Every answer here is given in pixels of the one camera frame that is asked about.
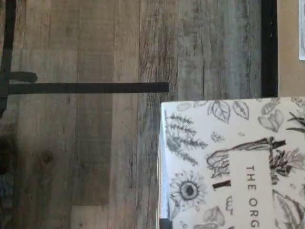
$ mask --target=black metal rod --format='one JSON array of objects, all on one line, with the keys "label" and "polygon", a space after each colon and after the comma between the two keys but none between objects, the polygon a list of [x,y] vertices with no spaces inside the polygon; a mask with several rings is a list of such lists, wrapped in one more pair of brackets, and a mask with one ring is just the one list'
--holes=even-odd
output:
[{"label": "black metal rod", "polygon": [[277,70],[277,0],[263,0],[262,5],[262,97],[278,96]]},{"label": "black metal rod", "polygon": [[10,84],[9,94],[112,94],[169,92],[169,83]]}]

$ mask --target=botanical illustration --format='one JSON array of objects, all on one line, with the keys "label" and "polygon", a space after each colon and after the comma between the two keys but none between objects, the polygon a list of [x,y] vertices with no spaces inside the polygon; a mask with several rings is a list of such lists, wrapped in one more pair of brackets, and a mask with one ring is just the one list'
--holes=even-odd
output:
[{"label": "botanical illustration", "polygon": [[262,107],[261,114],[262,115],[270,114],[279,103],[280,103],[280,98],[272,98]]},{"label": "botanical illustration", "polygon": [[272,150],[285,145],[285,141],[275,141],[274,137],[262,138],[258,141],[248,142],[234,146],[230,149],[217,150],[206,159],[208,169],[213,174],[211,178],[228,175],[229,172],[229,152],[232,150]]},{"label": "botanical illustration", "polygon": [[225,140],[223,136],[221,136],[220,134],[216,133],[215,131],[213,131],[213,133],[211,134],[211,139],[214,142],[222,142],[222,141]]},{"label": "botanical illustration", "polygon": [[305,184],[302,184],[302,188],[299,191],[299,196],[302,198],[302,200],[305,200]]},{"label": "botanical illustration", "polygon": [[300,229],[304,221],[305,208],[289,196],[284,196],[273,190],[274,208],[279,214],[275,215],[275,225],[279,229]]},{"label": "botanical illustration", "polygon": [[192,107],[192,104],[190,102],[181,103],[177,105],[177,111],[186,111],[190,107]]},{"label": "botanical illustration", "polygon": [[228,196],[225,202],[225,209],[230,212],[230,215],[233,215],[232,196]]},{"label": "botanical illustration", "polygon": [[291,97],[291,102],[295,103],[300,108],[305,106],[305,101],[302,97],[293,96]]},{"label": "botanical illustration", "polygon": [[288,122],[295,121],[297,123],[297,126],[296,127],[287,128],[287,130],[298,131],[298,132],[301,132],[301,133],[305,134],[305,118],[303,118],[303,117],[296,117],[291,112],[289,112],[289,114],[292,116],[292,118],[289,119]]},{"label": "botanical illustration", "polygon": [[[285,110],[287,101],[291,112]],[[271,178],[273,188],[274,224],[277,229],[305,229],[305,142],[301,142],[299,136],[302,134],[305,137],[305,100],[302,97],[258,99],[257,102],[194,101],[179,103],[174,110],[175,113],[170,113],[170,116],[165,114],[167,148],[171,155],[186,162],[181,164],[182,167],[199,165],[193,168],[194,171],[186,169],[170,175],[173,177],[169,195],[173,208],[170,211],[178,228],[234,229],[229,218],[236,215],[233,198],[230,192],[225,192],[231,186],[229,153],[245,151],[246,156],[246,151],[266,151],[269,153],[270,168],[270,176],[267,177]],[[215,126],[210,123],[205,125],[206,122],[197,123],[208,115],[206,122],[215,122]],[[208,139],[202,139],[197,129],[204,130]],[[265,137],[262,134],[254,141],[249,140],[252,132],[259,130],[270,132],[270,135]],[[210,141],[208,148],[204,141]],[[194,154],[198,149],[204,155]],[[214,192],[207,193],[210,190],[208,184]],[[219,197],[219,203],[210,201],[212,195]],[[191,224],[183,219],[188,213],[196,217],[196,222]]]},{"label": "botanical illustration", "polygon": [[[249,120],[250,110],[246,102],[236,100],[233,102],[234,113],[245,120]],[[209,104],[207,114],[213,114],[218,120],[228,124],[231,117],[231,108],[226,101],[216,100]]]},{"label": "botanical illustration", "polygon": [[215,101],[212,105],[211,110],[217,119],[223,121],[224,123],[229,123],[231,109],[227,102]]},{"label": "botanical illustration", "polygon": [[271,170],[271,181],[276,185],[279,181],[278,175],[288,177],[293,166],[289,161],[289,152],[285,150],[276,150],[275,154],[269,156],[269,167]]},{"label": "botanical illustration", "polygon": [[268,118],[263,116],[258,117],[258,121],[265,129],[277,133],[284,122],[284,115],[280,110],[275,110],[275,112],[270,114]]},{"label": "botanical illustration", "polygon": [[225,224],[224,215],[218,206],[207,209],[203,215],[204,222],[214,222],[220,226]]},{"label": "botanical illustration", "polygon": [[234,101],[233,110],[238,116],[249,120],[249,107],[244,101]]},{"label": "botanical illustration", "polygon": [[180,221],[180,225],[182,229],[187,229],[187,224],[184,223],[183,221]]},{"label": "botanical illustration", "polygon": [[198,162],[190,156],[189,152],[194,149],[205,149],[207,144],[196,138],[197,132],[193,128],[193,121],[179,114],[172,114],[166,119],[166,144],[168,149],[180,159],[191,163],[193,166]]},{"label": "botanical illustration", "polygon": [[206,223],[193,226],[193,229],[218,229],[219,226],[215,223]]},{"label": "botanical illustration", "polygon": [[172,218],[190,208],[199,211],[200,205],[205,203],[206,185],[203,176],[199,173],[193,171],[176,173],[170,188],[170,198],[175,203]]},{"label": "botanical illustration", "polygon": [[208,103],[208,101],[195,101],[193,107],[204,106]]}]

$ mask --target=fern drawing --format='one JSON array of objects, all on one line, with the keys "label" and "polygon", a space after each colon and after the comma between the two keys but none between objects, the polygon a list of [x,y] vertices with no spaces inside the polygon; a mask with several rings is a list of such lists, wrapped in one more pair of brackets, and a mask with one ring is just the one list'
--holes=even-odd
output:
[{"label": "fern drawing", "polygon": [[168,149],[183,161],[198,165],[189,152],[195,149],[205,149],[207,144],[196,138],[197,132],[193,129],[193,121],[180,114],[167,117],[165,113],[166,144]]}]

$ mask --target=wood plank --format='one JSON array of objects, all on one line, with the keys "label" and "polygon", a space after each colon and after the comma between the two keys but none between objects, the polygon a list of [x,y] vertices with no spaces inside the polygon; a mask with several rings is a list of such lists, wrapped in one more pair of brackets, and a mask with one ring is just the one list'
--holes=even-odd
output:
[{"label": "wood plank", "polygon": [[177,99],[177,4],[176,0],[141,1],[139,81],[169,81],[171,92],[139,95],[135,228],[156,228],[160,102]]},{"label": "wood plank", "polygon": [[259,97],[260,2],[234,0],[229,4],[209,0],[203,3],[205,98]]},{"label": "wood plank", "polygon": [[[51,10],[56,3],[60,1],[28,0],[26,10],[20,11],[26,13],[20,69],[37,73],[41,83],[76,82],[77,48],[54,50],[50,43],[57,33],[50,27],[66,23],[59,20],[50,25],[51,17],[65,17]],[[18,118],[15,228],[70,228],[75,120],[75,95],[23,96]]]},{"label": "wood plank", "polygon": [[[78,82],[109,83],[113,76],[113,2],[80,1]],[[79,94],[74,205],[109,202],[112,95]]]},{"label": "wood plank", "polygon": [[106,206],[72,206],[71,229],[107,229]]},{"label": "wood plank", "polygon": [[203,1],[203,86],[205,99],[228,97],[226,73],[226,8],[227,1]]},{"label": "wood plank", "polygon": [[249,1],[249,98],[262,97],[261,1]]},{"label": "wood plank", "polygon": [[[138,0],[116,0],[114,74],[116,83],[138,81]],[[108,229],[135,228],[138,95],[114,94]]]},{"label": "wood plank", "polygon": [[179,1],[178,100],[203,99],[202,0]]}]

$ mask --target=book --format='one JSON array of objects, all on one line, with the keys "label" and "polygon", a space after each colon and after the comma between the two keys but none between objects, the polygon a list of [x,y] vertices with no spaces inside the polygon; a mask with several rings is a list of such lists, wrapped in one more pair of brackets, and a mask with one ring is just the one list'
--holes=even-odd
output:
[{"label": "book", "polygon": [[305,229],[305,98],[161,110],[158,229]]}]

